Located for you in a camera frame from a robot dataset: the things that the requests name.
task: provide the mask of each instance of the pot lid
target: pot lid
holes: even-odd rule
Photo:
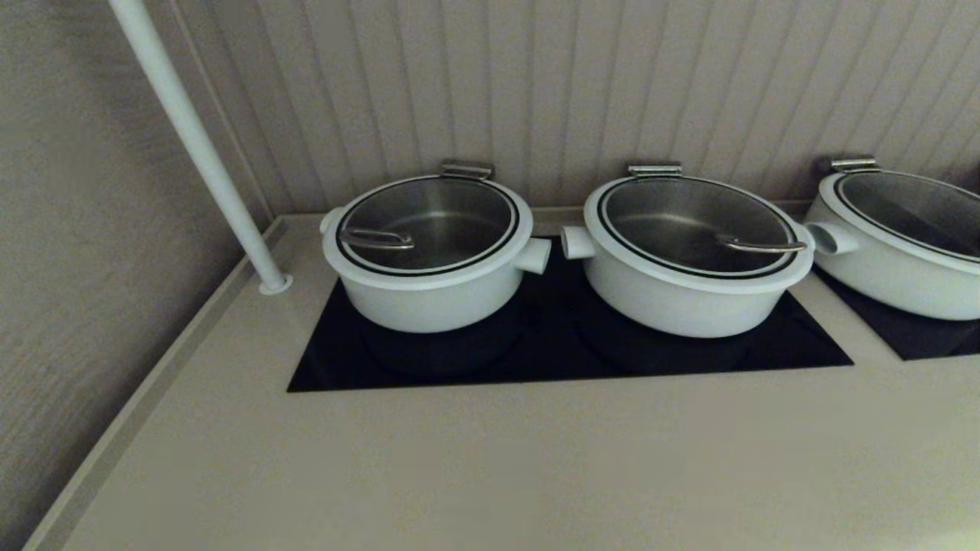
[[[698,276],[758,277],[781,270],[806,246],[754,195],[681,176],[679,169],[675,175],[634,174],[606,190],[600,220],[614,239],[646,260]],[[745,250],[753,247],[767,252]]]
[[[980,196],[937,180],[880,170],[837,180],[837,196],[866,221],[934,251],[980,260]]]
[[[347,209],[338,248],[379,274],[431,276],[478,263],[503,247],[518,224],[514,200],[488,176],[447,170],[382,187]]]

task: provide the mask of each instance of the white pot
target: white pot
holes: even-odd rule
[[[980,197],[938,180],[902,173],[922,185],[938,185],[927,193]],[[954,254],[890,230],[861,213],[845,198],[842,180],[856,174],[834,174],[821,183],[805,224],[816,241],[818,266],[847,286],[895,308],[940,320],[980,319],[980,258]],[[977,239],[980,226],[967,239]]]
[[[812,238],[800,225],[771,203],[720,182],[684,178],[721,186],[754,200],[771,211],[786,228],[789,241],[803,251],[781,254],[755,271],[722,274],[685,270],[669,261],[657,261],[613,236],[603,223],[604,196],[615,187],[636,180],[609,182],[589,195],[585,203],[586,227],[563,229],[562,246],[569,259],[584,259],[589,283],[624,316],[654,329],[692,337],[721,337],[747,331],[772,312],[787,287],[802,279],[812,264]]]
[[[320,224],[327,262],[340,275],[354,307],[380,326],[414,333],[468,326],[507,303],[524,272],[544,273],[551,241],[531,238],[533,221],[527,204],[506,187],[486,179],[451,178],[489,186],[510,209],[505,234],[471,259],[426,270],[384,270],[361,260],[357,247],[338,238],[348,214],[370,197],[409,182],[444,177],[421,176],[381,186],[345,207],[333,209]]]

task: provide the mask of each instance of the beige wall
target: beige wall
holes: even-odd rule
[[[279,212],[454,156],[535,205],[643,158],[774,199],[837,151],[976,188],[980,2],[177,1],[228,45]]]
[[[106,2],[0,3],[0,235],[0,549],[18,549],[240,256]]]

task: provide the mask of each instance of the black glass surface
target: black glass surface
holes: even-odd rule
[[[864,296],[816,266],[813,270],[903,360],[980,354],[980,320],[949,322],[910,314]]]
[[[556,241],[554,250],[561,250]],[[362,317],[338,281],[289,392],[663,376],[849,366],[789,293],[760,326],[700,339],[641,326],[589,286],[580,261],[553,254],[500,311],[472,326],[411,334]]]

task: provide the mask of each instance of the white pole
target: white pole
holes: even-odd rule
[[[265,294],[275,294],[289,288],[292,277],[283,275],[272,259],[272,254],[262,239],[255,221],[249,215],[245,203],[231,182],[231,176],[221,163],[215,145],[194,111],[187,92],[180,83],[171,59],[167,56],[160,35],[153,27],[150,15],[142,0],[109,0],[122,31],[136,53],[143,72],[164,105],[187,153],[194,161],[208,189],[218,202],[221,213],[231,225],[245,254],[252,260],[256,272],[262,278],[259,289]]]

